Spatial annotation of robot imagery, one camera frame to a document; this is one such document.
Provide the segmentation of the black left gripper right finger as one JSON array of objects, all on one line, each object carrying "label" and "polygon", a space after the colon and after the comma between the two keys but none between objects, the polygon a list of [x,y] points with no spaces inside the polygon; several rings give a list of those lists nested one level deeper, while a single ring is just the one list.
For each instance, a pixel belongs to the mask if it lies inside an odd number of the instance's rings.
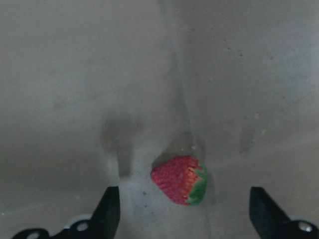
[{"label": "black left gripper right finger", "polygon": [[261,239],[295,239],[296,225],[262,187],[251,187],[250,221]]}]

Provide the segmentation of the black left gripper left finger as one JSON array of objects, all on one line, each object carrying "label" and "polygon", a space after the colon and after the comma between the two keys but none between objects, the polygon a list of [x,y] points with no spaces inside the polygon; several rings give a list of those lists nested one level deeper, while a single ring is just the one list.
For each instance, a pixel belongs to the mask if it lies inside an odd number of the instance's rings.
[{"label": "black left gripper left finger", "polygon": [[114,239],[120,214],[119,187],[108,187],[90,219],[93,238]]}]

